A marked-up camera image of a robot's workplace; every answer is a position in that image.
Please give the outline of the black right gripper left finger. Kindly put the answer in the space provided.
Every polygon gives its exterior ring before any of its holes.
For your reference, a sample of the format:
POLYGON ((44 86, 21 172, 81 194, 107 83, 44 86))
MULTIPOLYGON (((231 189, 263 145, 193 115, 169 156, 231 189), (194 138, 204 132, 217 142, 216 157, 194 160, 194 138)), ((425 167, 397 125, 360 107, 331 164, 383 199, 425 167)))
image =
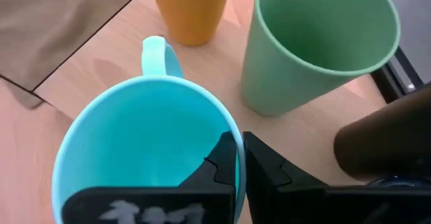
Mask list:
POLYGON ((233 224, 236 142, 221 134, 203 163, 176 187, 93 187, 69 197, 63 224, 233 224))

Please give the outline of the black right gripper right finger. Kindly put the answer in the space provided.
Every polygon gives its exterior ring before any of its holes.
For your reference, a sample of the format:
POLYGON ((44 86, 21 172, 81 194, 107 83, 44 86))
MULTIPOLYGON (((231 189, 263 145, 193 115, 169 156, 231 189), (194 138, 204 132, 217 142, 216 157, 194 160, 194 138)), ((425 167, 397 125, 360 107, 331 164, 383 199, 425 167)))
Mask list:
POLYGON ((243 136, 253 224, 431 224, 431 188, 331 186, 243 136))

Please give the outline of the teal plastic mug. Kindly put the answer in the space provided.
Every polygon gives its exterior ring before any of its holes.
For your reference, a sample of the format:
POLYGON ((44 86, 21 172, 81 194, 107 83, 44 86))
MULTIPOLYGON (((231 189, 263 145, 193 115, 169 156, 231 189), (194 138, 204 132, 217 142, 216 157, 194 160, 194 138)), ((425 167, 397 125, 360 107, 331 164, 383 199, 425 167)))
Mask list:
POLYGON ((52 206, 56 224, 72 195, 93 187, 176 187, 211 153, 224 132, 236 142, 237 224, 246 192, 241 132, 226 107, 183 78, 171 45, 143 41, 142 75, 106 90, 73 121, 57 153, 52 206))

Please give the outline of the tall black cup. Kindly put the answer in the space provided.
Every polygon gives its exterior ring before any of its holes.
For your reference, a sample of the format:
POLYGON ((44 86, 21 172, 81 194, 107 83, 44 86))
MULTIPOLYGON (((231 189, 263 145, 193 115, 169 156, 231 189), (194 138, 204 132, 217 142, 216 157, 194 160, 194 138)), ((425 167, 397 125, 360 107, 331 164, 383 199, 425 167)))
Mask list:
POLYGON ((342 170, 359 180, 431 178, 431 83, 342 127, 333 146, 342 170))

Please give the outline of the tall green ribbed cup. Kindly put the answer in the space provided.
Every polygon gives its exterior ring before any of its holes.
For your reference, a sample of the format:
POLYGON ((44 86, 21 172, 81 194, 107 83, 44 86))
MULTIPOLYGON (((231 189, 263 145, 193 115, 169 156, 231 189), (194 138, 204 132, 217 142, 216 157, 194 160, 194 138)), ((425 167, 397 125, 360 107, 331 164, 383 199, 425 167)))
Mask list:
POLYGON ((258 114, 284 114, 380 69, 400 34, 391 0, 255 0, 242 99, 258 114))

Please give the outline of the orange plastic cup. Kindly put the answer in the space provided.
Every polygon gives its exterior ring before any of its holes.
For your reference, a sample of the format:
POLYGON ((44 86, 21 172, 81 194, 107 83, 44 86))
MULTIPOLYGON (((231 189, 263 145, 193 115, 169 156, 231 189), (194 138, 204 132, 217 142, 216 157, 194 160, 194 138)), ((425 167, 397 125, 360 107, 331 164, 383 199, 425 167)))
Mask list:
POLYGON ((170 37, 185 46, 201 46, 213 37, 226 0, 156 0, 170 37))

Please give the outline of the beige cloth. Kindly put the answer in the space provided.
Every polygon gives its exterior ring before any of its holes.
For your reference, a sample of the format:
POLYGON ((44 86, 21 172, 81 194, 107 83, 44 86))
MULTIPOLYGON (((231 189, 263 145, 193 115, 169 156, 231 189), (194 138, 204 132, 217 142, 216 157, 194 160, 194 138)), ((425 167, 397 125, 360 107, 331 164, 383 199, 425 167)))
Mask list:
POLYGON ((0 78, 25 108, 34 90, 130 0, 0 0, 0 78))

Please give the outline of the black aluminium rig frame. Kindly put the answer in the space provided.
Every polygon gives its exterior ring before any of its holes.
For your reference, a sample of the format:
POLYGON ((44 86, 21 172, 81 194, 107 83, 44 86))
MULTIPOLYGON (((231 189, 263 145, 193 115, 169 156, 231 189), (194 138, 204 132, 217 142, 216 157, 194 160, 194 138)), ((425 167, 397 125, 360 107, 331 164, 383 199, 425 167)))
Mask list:
POLYGON ((371 73, 371 77, 388 104, 431 84, 431 80, 424 81, 420 78, 399 46, 391 60, 371 73))

